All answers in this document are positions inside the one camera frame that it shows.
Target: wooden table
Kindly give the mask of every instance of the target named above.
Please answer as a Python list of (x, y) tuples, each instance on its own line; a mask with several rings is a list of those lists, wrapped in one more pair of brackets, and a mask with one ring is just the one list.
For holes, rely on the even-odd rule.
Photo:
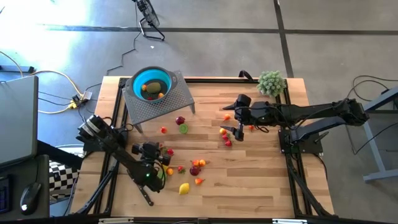
[[(112, 115), (119, 79), (120, 77), (104, 77), (95, 110), (99, 116)], [(292, 104), (308, 105), (303, 79), (288, 78), (287, 83)], [(245, 128), (244, 141), (233, 140), (232, 147), (226, 147), (219, 134), (221, 124), (237, 125), (234, 119), (223, 121), (226, 113), (233, 118), (233, 111), (223, 111), (222, 107), (234, 103), (238, 94), (244, 93), (250, 96), (252, 102), (275, 102), (275, 99), (261, 96), (255, 84), (189, 83), (188, 85), (195, 99), (196, 114), (192, 114), (190, 108), (186, 107), (142, 123), (144, 135), (136, 130), (131, 131), (126, 148), (130, 151), (134, 142), (143, 143), (148, 140), (158, 141), (171, 147), (175, 152), (170, 164), (174, 168), (174, 175), (167, 179), (165, 189), (159, 194), (147, 189), (155, 203), (150, 207), (127, 175), (126, 169), (120, 166), (112, 216), (294, 217), (285, 156), (279, 152), (277, 137), (279, 127), (270, 127), (270, 132), (267, 134), (258, 130), (251, 133)], [(122, 110), (123, 106), (120, 107), (119, 123)], [(175, 118), (178, 116), (186, 119), (185, 123), (189, 126), (188, 134), (179, 133), (175, 124)], [(167, 134), (160, 132), (161, 126), (167, 127)], [(72, 212), (81, 208), (97, 187), (103, 157), (103, 152), (95, 152), (83, 161)], [(177, 166), (184, 166), (189, 170), (190, 161), (194, 159), (210, 161), (199, 174), (200, 178), (206, 179), (201, 186), (194, 184), (195, 177), (189, 172), (177, 173)], [(333, 213), (322, 164), (311, 154), (303, 154), (303, 164), (309, 189), (324, 208)], [(187, 195), (179, 195), (180, 184), (186, 182), (190, 184), (190, 192)], [(105, 189), (103, 207), (108, 197), (107, 192), (108, 189)], [(298, 195), (300, 208), (304, 211), (301, 191), (298, 191)]]

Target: concrete floor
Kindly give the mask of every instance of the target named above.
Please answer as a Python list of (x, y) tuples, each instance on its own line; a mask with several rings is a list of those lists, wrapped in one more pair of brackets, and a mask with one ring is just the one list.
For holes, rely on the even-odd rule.
[[(0, 14), (0, 49), (21, 65), (68, 74), (81, 91), (101, 82), (107, 69), (119, 65), (121, 54), (132, 48), (137, 35), (137, 32), (49, 31), (36, 25), (135, 27), (134, 4), (129, 0), (0, 1), (0, 6), (2, 2), (6, 7)], [(279, 2), (285, 29), (398, 30), (398, 2), (394, 0)], [(278, 29), (273, 0), (153, 0), (152, 4), (161, 27)], [(186, 76), (235, 77), (242, 69), (255, 77), (263, 70), (280, 70), (287, 76), (279, 34), (169, 32), (165, 35), (164, 43), (140, 36), (137, 51), (127, 54), (124, 67), (109, 75), (133, 75), (142, 67), (158, 65), (181, 70)], [(398, 78), (398, 35), (287, 34), (286, 38), (294, 77), (305, 79), (311, 104), (344, 98), (352, 79), (358, 75)], [(2, 63), (11, 64), (0, 57)], [(0, 80), (18, 77), (0, 73)], [(75, 94), (66, 79), (51, 73), (40, 75), (39, 88), (65, 97)], [(96, 98), (98, 88), (93, 91)], [(381, 91), (373, 83), (358, 88), (361, 95), (370, 99)], [(95, 102), (90, 102), (89, 107), (93, 110)], [(39, 108), (55, 111), (63, 107), (40, 102)], [(39, 139), (54, 146), (79, 144), (75, 136), (80, 123), (75, 110), (59, 115), (39, 114)], [(350, 130), (355, 136), (355, 146), (359, 147), (365, 142), (363, 130)], [(365, 147), (354, 156), (344, 127), (332, 129), (322, 144), (336, 214), (397, 223), (398, 178), (371, 184), (362, 180), (363, 175), (377, 171), (370, 148)], [(383, 152), (382, 156), (390, 168), (398, 168), (397, 153)]]

